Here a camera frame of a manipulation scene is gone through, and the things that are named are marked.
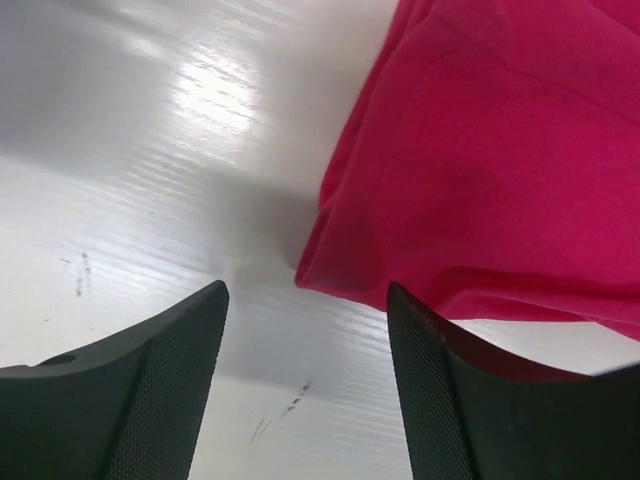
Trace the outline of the magenta t shirt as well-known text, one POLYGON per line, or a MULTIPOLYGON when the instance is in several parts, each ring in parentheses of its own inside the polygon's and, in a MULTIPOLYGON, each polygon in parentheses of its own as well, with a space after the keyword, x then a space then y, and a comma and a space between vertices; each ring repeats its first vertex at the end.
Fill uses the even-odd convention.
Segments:
POLYGON ((639 359, 639 5, 401 1, 296 284, 583 374, 639 359))

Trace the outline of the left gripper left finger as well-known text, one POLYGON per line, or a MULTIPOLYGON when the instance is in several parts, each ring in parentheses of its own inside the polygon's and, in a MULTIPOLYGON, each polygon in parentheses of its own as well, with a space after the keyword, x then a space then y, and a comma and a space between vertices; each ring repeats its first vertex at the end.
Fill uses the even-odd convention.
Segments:
POLYGON ((2 478, 188 478, 228 304, 215 281, 99 341, 2 368, 2 478))

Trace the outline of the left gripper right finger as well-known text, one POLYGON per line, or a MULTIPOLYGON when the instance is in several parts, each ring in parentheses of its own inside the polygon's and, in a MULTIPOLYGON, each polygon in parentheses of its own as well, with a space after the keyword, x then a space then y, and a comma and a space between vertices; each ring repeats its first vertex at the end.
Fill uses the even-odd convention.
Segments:
POLYGON ((589 376, 497 347, 398 283, 387 323, 416 479, 635 479, 639 369, 589 376))

